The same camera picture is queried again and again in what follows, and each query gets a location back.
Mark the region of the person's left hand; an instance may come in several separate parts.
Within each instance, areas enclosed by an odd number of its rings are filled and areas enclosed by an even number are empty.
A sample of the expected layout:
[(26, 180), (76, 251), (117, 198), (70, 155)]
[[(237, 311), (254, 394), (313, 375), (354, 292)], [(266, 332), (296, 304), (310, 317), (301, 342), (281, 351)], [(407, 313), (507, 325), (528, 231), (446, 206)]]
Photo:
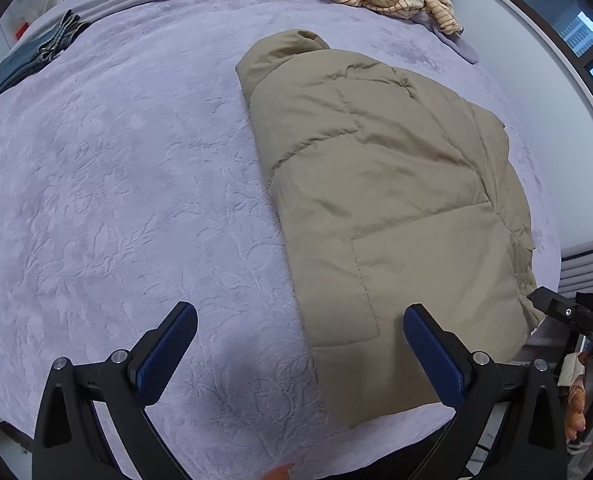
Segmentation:
[(293, 464), (285, 464), (268, 471), (262, 480), (290, 480)]

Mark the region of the person's right hand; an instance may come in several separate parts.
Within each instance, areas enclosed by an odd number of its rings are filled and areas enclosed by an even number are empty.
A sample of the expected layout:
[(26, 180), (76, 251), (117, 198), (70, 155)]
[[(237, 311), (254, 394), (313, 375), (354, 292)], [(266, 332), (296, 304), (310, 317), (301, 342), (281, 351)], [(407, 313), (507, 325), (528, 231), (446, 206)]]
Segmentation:
[(568, 354), (563, 361), (559, 385), (567, 394), (564, 435), (567, 442), (573, 442), (593, 427), (593, 353)]

